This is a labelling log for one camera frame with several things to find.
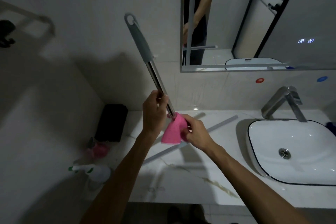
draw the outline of red sticker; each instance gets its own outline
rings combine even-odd
[[[259,78],[259,79],[257,79],[255,82],[256,82],[256,83],[262,83],[263,81],[265,81],[264,78]]]

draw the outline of faucet handle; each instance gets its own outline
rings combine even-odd
[[[292,95],[294,103],[296,103],[297,105],[302,105],[302,101],[299,97],[299,94],[297,93],[296,87],[289,86],[288,90],[289,90],[290,94]]]

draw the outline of black shoe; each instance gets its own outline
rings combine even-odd
[[[170,207],[167,214],[167,224],[173,223],[183,223],[182,213],[176,206]]]
[[[204,209],[201,205],[191,205],[189,209],[189,220],[191,222],[207,222],[204,216]]]

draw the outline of gray handle grip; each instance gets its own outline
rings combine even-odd
[[[133,24],[128,23],[128,16],[132,16]],[[144,35],[140,31],[139,24],[135,16],[131,13],[125,13],[124,15],[125,22],[128,26],[129,32],[133,37],[133,40],[140,52],[140,55],[145,63],[149,61],[153,61],[153,55],[151,50],[149,49],[148,43],[144,37]]]

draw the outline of faucet spout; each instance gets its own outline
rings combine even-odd
[[[263,106],[261,109],[261,115],[265,119],[269,119],[271,115],[282,106],[283,103],[288,102],[292,111],[294,112],[297,120],[299,122],[307,122],[303,113],[301,112],[298,105],[302,105],[301,99],[297,90],[294,86],[289,87],[281,87],[279,88],[275,94],[271,97],[271,99]]]

